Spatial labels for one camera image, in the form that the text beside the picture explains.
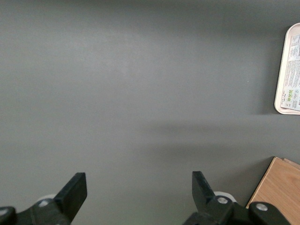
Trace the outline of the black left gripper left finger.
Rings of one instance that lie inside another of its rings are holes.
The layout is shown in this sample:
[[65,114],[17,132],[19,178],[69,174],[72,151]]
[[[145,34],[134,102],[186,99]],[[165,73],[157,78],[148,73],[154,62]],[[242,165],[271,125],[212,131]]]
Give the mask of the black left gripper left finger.
[[17,213],[12,206],[0,208],[2,225],[70,225],[87,197],[86,173],[77,172],[53,197],[44,198]]

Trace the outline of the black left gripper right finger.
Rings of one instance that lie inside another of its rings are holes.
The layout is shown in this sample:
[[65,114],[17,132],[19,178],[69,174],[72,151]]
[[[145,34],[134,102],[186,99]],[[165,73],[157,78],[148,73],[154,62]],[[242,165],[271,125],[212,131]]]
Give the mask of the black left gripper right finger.
[[248,208],[229,197],[216,195],[201,171],[192,172],[192,196],[197,208],[185,225],[288,225],[285,216],[270,203],[253,202]]

